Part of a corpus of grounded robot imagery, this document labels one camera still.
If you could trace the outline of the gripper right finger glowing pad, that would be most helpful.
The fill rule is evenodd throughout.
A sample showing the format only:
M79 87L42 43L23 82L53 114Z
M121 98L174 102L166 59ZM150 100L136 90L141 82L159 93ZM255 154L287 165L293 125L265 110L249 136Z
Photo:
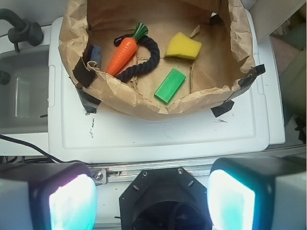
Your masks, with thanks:
M211 167L207 200L218 230L305 230L307 161L219 158Z

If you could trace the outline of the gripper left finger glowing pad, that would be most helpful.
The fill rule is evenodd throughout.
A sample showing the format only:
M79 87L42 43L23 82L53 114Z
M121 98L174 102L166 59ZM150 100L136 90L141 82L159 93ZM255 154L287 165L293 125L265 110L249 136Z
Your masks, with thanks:
M91 230L97 188L83 163L8 163L0 167L2 230Z

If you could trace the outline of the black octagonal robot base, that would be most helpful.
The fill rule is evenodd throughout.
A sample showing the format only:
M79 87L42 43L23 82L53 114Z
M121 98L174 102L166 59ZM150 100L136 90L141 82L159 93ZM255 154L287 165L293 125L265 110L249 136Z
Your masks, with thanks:
M143 170L119 197L123 230L210 230L207 188L183 168Z

